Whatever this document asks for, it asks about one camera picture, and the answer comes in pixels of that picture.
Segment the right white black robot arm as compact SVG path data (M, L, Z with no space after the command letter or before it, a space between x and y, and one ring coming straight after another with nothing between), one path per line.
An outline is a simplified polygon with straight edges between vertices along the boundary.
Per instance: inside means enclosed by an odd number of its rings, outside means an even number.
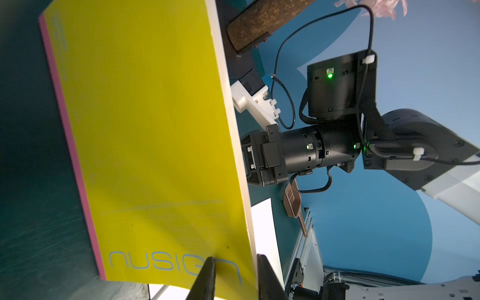
M442 201L471 221L480 220L480 150L413 109L380 115L378 60L360 51L307 67L300 108L304 127L282 132L275 121L241 140L247 181L268 186L293 182L317 168L350 173L357 158L415 191Z

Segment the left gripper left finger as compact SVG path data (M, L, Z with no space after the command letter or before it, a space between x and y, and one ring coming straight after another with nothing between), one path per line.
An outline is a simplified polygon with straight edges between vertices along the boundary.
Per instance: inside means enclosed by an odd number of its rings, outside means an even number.
M186 300L214 300L216 282L216 260L208 257L188 293Z

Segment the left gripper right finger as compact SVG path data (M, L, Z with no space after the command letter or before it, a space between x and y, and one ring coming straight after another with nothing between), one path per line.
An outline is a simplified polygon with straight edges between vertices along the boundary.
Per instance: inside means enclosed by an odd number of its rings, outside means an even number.
M263 254L257 255L259 300L288 300L284 287Z

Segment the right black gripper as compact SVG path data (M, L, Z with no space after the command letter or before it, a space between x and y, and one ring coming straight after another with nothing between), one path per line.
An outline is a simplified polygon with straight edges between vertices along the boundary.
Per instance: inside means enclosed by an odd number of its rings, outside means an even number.
M360 155L355 124L335 121L280 132L273 124L241 138L247 182L257 186L285 183L293 174L340 166L347 173Z

